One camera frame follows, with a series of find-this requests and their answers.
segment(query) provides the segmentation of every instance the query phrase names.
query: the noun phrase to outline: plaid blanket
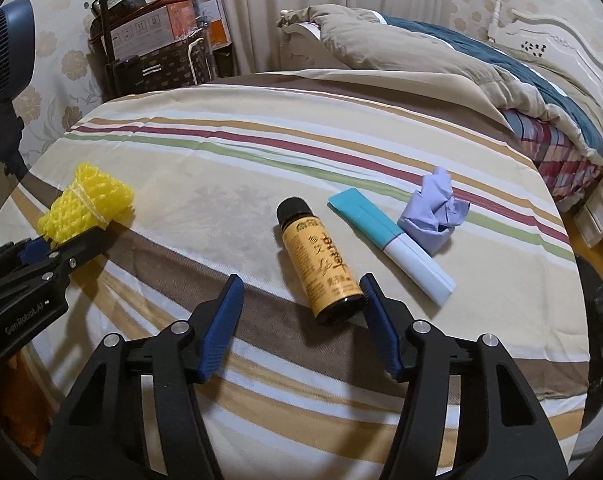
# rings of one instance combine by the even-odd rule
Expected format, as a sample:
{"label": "plaid blanket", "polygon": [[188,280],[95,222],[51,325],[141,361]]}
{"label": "plaid blanket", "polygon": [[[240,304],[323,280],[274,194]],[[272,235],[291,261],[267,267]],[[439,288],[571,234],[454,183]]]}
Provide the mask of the plaid blanket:
{"label": "plaid blanket", "polygon": [[502,110],[523,152],[530,157],[555,202],[574,196],[600,175],[597,166],[580,155],[575,145],[550,123],[515,110]]}

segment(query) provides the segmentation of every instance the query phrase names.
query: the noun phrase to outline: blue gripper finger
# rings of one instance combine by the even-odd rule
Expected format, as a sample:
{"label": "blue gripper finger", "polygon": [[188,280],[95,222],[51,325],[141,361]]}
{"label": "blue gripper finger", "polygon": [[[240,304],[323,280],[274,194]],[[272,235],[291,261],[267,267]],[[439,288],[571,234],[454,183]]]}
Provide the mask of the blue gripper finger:
{"label": "blue gripper finger", "polygon": [[49,252],[50,244],[40,237],[28,242],[24,250],[19,253],[19,258],[22,264],[31,265],[45,259]]}
{"label": "blue gripper finger", "polygon": [[382,304],[385,297],[372,274],[365,274],[359,285],[368,300],[368,305],[363,311],[368,330],[386,371],[396,380],[403,370],[403,365],[399,351],[399,336]]}
{"label": "blue gripper finger", "polygon": [[236,274],[232,274],[219,298],[214,301],[219,303],[219,306],[210,328],[203,335],[201,362],[197,369],[202,384],[219,370],[223,356],[230,344],[230,338],[235,332],[241,309],[244,306],[243,280]]}

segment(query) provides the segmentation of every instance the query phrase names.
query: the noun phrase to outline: yellow foam net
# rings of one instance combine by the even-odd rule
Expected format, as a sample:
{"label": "yellow foam net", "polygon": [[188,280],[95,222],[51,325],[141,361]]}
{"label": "yellow foam net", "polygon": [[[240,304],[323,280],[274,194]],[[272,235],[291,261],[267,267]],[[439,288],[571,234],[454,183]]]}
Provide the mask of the yellow foam net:
{"label": "yellow foam net", "polygon": [[37,231],[58,245],[91,227],[105,229],[132,205],[133,197],[132,189],[121,180],[83,162],[76,168],[70,186],[39,219]]}

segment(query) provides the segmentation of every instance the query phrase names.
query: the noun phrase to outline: cardboard box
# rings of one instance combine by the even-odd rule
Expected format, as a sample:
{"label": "cardboard box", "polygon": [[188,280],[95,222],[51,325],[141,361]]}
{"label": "cardboard box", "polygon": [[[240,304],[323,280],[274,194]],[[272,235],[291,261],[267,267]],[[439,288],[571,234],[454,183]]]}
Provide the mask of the cardboard box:
{"label": "cardboard box", "polygon": [[185,40],[196,27],[197,18],[189,0],[150,10],[112,31],[114,56],[120,61],[143,56]]}
{"label": "cardboard box", "polygon": [[208,38],[212,49],[216,50],[224,46],[229,46],[232,41],[230,40],[230,29],[228,28],[222,1],[210,0],[201,4],[200,7],[201,13],[210,23]]}

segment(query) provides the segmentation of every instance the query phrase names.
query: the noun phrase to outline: teal and white tube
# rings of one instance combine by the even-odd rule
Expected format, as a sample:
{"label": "teal and white tube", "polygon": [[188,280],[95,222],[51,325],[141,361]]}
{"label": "teal and white tube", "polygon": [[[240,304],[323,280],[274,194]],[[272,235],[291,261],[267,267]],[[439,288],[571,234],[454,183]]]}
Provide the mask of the teal and white tube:
{"label": "teal and white tube", "polygon": [[373,202],[351,187],[328,203],[384,251],[437,306],[443,306],[457,286],[454,280]]}

